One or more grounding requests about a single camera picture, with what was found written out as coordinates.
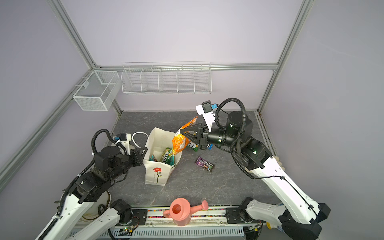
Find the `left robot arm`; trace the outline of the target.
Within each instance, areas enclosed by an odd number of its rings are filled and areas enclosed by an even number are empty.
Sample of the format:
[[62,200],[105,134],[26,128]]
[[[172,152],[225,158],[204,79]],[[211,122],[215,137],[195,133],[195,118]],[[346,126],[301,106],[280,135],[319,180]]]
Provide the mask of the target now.
[[[129,138],[113,138],[107,129],[98,130],[91,139],[92,161],[65,189],[56,214],[39,240],[64,240],[79,219],[99,200],[102,194],[118,183],[118,177],[127,176],[129,169],[143,164],[148,148],[128,150]],[[118,224],[129,225],[135,215],[132,207],[118,199],[94,221],[73,237],[74,240],[95,240]]]

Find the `teal snack pack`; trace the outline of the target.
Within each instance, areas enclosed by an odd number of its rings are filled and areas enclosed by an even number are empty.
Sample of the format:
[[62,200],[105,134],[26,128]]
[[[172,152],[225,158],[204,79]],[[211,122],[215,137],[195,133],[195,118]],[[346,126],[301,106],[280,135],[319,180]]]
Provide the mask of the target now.
[[151,155],[151,156],[149,157],[149,161],[151,161],[151,162],[156,162],[157,159],[156,159],[156,157],[155,157],[154,155]]

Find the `white paper gift bag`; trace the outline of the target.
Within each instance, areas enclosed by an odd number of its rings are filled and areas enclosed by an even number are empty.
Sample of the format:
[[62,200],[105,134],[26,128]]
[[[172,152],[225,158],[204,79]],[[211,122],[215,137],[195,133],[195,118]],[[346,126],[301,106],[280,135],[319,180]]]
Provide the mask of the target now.
[[[154,128],[147,139],[145,147],[148,151],[144,157],[143,163],[146,168],[145,184],[165,186],[172,172],[181,160],[182,152],[175,155],[175,164],[173,166],[161,162],[163,151],[166,148],[173,148],[172,139],[175,133],[164,131],[160,128]],[[149,161],[149,157],[154,155],[156,162]]]

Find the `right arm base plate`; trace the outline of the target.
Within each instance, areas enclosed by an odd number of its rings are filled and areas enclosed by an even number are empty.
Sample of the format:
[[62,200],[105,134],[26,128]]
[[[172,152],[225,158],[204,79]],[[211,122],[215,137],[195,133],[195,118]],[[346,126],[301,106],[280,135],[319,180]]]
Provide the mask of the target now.
[[225,218],[228,224],[265,224],[263,220],[254,220],[252,219],[245,210],[240,210],[237,208],[226,208],[225,209]]

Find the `green Fox's spring tea bag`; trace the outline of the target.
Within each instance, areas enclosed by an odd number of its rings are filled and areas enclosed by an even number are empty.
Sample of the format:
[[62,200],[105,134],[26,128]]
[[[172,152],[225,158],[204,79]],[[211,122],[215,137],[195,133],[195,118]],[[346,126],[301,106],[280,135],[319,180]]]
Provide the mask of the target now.
[[173,150],[170,148],[166,148],[163,151],[161,162],[170,166],[175,164],[175,155],[173,154]]

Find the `brown M&M's packet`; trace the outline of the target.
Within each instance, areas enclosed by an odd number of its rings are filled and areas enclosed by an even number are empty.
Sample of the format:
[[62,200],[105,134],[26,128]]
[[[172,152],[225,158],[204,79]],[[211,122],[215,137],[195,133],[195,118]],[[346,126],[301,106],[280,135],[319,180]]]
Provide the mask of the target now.
[[203,159],[202,157],[198,157],[197,160],[195,161],[195,164],[205,170],[207,170],[208,172],[211,172],[213,170],[213,168],[215,167],[214,164],[206,161],[205,159]]

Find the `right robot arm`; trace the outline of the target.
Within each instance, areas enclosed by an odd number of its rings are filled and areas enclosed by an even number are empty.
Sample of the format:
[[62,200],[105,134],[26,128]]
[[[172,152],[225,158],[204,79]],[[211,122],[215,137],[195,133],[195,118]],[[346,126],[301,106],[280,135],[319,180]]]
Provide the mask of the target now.
[[204,122],[182,127],[180,134],[201,150],[211,144],[228,152],[244,174],[262,180],[282,202],[271,205],[247,197],[230,217],[244,223],[268,223],[281,228],[292,240],[317,240],[322,231],[320,223],[328,218],[330,207],[305,194],[273,153],[252,137],[253,123],[244,104],[228,98],[219,105],[206,101],[196,109]]

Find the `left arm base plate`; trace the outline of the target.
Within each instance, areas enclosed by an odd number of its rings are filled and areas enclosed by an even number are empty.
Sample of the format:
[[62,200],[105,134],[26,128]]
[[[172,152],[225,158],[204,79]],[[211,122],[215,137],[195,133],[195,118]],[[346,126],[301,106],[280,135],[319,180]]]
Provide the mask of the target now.
[[148,209],[132,209],[130,226],[144,226],[146,224]]

